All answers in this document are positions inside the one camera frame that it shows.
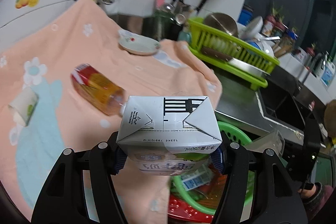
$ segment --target stainless steel bowl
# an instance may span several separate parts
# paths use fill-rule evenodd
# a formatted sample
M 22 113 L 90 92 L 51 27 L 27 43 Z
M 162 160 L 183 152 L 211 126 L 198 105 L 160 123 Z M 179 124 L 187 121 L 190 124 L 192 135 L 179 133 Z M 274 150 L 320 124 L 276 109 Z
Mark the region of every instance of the stainless steel bowl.
M 216 28 L 220 31 L 226 32 L 234 37 L 238 36 L 238 28 L 235 20 L 229 15 L 222 13 L 213 13 L 208 15 L 203 24 Z

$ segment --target person's hand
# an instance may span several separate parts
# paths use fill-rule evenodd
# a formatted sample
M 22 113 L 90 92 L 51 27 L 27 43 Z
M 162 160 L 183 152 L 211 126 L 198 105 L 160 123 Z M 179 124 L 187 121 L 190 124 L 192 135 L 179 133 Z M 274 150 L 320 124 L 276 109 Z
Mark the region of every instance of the person's hand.
M 315 184 L 311 190 L 302 190 L 302 189 L 298 190 L 298 193 L 300 194 L 301 198 L 310 198 L 315 194 L 315 192 L 316 192 Z

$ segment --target green dish rack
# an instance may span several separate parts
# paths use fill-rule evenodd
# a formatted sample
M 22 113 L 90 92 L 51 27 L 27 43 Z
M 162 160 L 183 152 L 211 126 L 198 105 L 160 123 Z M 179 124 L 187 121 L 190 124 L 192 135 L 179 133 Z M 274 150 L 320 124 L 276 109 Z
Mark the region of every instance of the green dish rack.
M 268 83 L 265 79 L 258 79 L 240 69 L 237 69 L 227 62 L 206 56 L 201 53 L 202 47 L 209 47 L 219 52 L 228 54 L 236 59 L 253 65 L 267 73 L 271 73 L 275 66 L 280 64 L 280 61 L 269 56 L 265 52 L 251 46 L 237 37 L 228 35 L 218 29 L 204 25 L 203 18 L 195 17 L 188 20 L 190 32 L 192 36 L 190 51 L 199 59 L 208 62 L 218 68 L 226 70 L 234 75 L 251 83 L 252 90 L 258 90 L 259 87 L 266 88 Z

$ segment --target fruit decal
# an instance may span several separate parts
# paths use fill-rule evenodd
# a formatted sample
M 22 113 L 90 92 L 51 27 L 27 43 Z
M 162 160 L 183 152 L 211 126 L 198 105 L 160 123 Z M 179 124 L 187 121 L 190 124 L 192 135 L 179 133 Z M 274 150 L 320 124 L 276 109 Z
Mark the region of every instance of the fruit decal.
M 16 0 L 15 1 L 15 8 L 20 9 L 24 6 L 34 7 L 39 3 L 40 0 Z

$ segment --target faucet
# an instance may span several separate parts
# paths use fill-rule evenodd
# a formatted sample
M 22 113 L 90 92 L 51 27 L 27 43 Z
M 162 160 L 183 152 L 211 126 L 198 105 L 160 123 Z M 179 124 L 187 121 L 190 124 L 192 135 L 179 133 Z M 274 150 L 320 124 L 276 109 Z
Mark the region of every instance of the faucet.
M 313 60 L 311 61 L 310 65 L 309 65 L 308 72 L 305 75 L 305 77 L 303 78 L 302 82 L 299 81 L 299 78 L 300 78 L 304 68 L 299 73 L 299 75 L 295 78 L 297 89 L 295 91 L 294 97 L 296 97 L 300 93 L 300 90 L 303 87 L 303 85 L 305 84 L 305 81 L 307 80 L 307 78 L 308 78 L 309 74 L 311 73 L 312 69 L 315 67 L 318 60 L 320 60 L 323 56 L 324 56 L 324 54 L 322 52 L 320 52 L 313 58 Z

